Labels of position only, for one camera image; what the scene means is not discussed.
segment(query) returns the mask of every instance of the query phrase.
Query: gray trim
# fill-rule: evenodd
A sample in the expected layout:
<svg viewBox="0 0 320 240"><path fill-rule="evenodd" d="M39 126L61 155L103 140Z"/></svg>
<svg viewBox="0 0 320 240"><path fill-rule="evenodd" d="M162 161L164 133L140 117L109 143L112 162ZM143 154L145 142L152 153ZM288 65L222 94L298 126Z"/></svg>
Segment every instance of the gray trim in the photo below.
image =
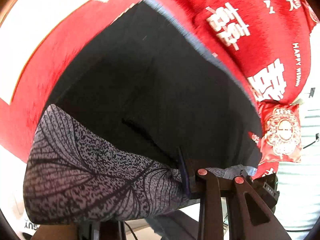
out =
<svg viewBox="0 0 320 240"><path fill-rule="evenodd" d="M218 67L220 70L222 70L224 73L226 73L232 81L242 90L242 92L245 94L245 96L249 99L251 105L254 109L255 103L251 100L248 93L244 90L242 84L231 74L231 72L228 70L228 68L217 58L215 58L211 52L199 41L199 39L188 32L181 23L173 17L170 11L168 11L163 5L161 5L156 0L143 0L147 5L149 5L151 8L153 8L155 11L160 13L162 16L164 16L184 37L185 39L190 43L190 45L202 56L205 60L209 61L211 64Z"/></svg>

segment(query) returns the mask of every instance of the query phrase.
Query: gray leaf-patterned fabric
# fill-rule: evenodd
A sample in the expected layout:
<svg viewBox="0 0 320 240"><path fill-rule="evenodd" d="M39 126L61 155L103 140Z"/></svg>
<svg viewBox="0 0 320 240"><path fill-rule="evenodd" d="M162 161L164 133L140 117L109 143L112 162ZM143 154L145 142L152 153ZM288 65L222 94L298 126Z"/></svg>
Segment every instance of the gray leaf-patterned fabric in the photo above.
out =
<svg viewBox="0 0 320 240"><path fill-rule="evenodd" d="M37 127L23 195L36 224L134 220L198 202L183 193L178 170L118 150L55 105Z"/></svg>

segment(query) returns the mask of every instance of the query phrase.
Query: cable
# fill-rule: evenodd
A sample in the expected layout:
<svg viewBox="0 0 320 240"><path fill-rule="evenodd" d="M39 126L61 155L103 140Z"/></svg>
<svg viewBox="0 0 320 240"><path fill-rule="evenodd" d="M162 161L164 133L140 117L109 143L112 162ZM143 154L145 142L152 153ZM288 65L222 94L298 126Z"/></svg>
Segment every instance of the cable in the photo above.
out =
<svg viewBox="0 0 320 240"><path fill-rule="evenodd" d="M300 233L300 232L309 232L311 231L311 229L304 229L304 230L286 230L287 232L297 232L297 233Z"/></svg>
<svg viewBox="0 0 320 240"><path fill-rule="evenodd" d="M125 225L129 228L131 234L133 235L135 240L138 240L136 234L134 233L134 231L131 229L131 227L128 225L128 223L126 221L124 221Z"/></svg>
<svg viewBox="0 0 320 240"><path fill-rule="evenodd" d="M320 135L317 133L317 134L316 134L316 140L315 140L314 142L308 144L307 146L305 146L304 149L307 148L307 147L309 147L309 146L311 146L311 145L313 145L314 143L316 143L316 142L318 142L318 141L320 141Z"/></svg>

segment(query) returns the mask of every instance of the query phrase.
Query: black cloth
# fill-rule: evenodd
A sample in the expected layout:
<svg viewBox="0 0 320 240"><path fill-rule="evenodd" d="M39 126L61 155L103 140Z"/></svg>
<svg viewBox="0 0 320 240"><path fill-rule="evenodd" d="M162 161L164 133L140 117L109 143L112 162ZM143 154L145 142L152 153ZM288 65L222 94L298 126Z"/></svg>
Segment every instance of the black cloth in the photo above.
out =
<svg viewBox="0 0 320 240"><path fill-rule="evenodd" d="M50 104L119 150L172 168L178 148L206 167L261 159L248 135L261 136L260 119L243 90L145 2L82 49Z"/></svg>

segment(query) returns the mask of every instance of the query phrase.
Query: copper rivet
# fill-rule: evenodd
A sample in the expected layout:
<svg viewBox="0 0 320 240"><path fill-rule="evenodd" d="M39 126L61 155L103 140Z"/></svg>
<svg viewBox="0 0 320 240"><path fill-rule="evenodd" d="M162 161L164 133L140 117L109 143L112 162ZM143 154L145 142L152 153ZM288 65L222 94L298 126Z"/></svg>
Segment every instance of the copper rivet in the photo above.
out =
<svg viewBox="0 0 320 240"><path fill-rule="evenodd" d="M242 178L242 177L236 177L236 178L235 178L235 182L238 183L238 184L242 184L242 183L244 183L244 178Z"/></svg>
<svg viewBox="0 0 320 240"><path fill-rule="evenodd" d="M199 170L198 170L198 174L199 174L199 175L207 175L207 173L208 173L208 171L205 170L205 169L199 169Z"/></svg>

